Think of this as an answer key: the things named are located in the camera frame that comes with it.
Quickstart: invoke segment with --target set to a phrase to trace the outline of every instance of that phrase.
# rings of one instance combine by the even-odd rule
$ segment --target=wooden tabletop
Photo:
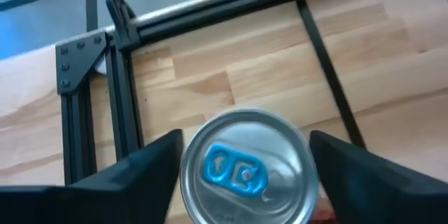
[[[447,0],[308,0],[369,151],[448,181]],[[295,3],[134,52],[148,144],[260,107],[305,134],[347,133]],[[0,184],[64,183],[55,47],[0,62]],[[98,168],[115,159],[104,76],[91,80]],[[179,187],[169,223],[190,223]]]

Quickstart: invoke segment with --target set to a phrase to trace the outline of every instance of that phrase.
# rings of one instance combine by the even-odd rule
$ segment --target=aluminum can
[[[302,134],[256,108],[212,118],[181,161],[183,201],[196,224],[306,223],[318,184]]]

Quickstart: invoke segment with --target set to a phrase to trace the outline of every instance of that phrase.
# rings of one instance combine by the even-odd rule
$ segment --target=bolt
[[[252,179],[252,172],[249,171],[249,169],[245,169],[241,173],[241,177],[243,178],[244,181],[250,181]]]
[[[66,46],[62,46],[62,47],[61,47],[61,54],[62,54],[62,55],[65,55],[65,54],[67,54],[67,53],[69,53],[69,49],[68,49]]]
[[[96,43],[96,44],[101,43],[101,37],[96,36],[96,37],[93,39],[93,43]]]
[[[70,68],[70,65],[67,63],[62,63],[60,66],[60,69],[63,71],[67,71],[67,70],[69,70],[69,68]]]
[[[61,85],[62,85],[62,87],[64,87],[64,88],[70,86],[70,80],[62,80],[62,81],[61,81]]]
[[[83,49],[84,48],[84,42],[78,42],[78,49]]]

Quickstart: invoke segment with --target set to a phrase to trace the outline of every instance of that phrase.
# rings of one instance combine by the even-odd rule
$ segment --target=blue pull tab
[[[202,178],[242,197],[259,197],[267,187],[265,165],[256,157],[213,144],[204,160]]]

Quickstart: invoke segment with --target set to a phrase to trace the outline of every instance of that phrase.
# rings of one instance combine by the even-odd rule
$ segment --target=black aluminum extrusion frame
[[[211,0],[157,18],[135,21],[124,0],[105,0],[115,25],[56,47],[62,100],[65,183],[96,172],[89,76],[103,55],[111,100],[117,161],[143,147],[131,52],[141,46],[294,0]],[[365,148],[349,103],[305,0],[296,0],[353,144]]]

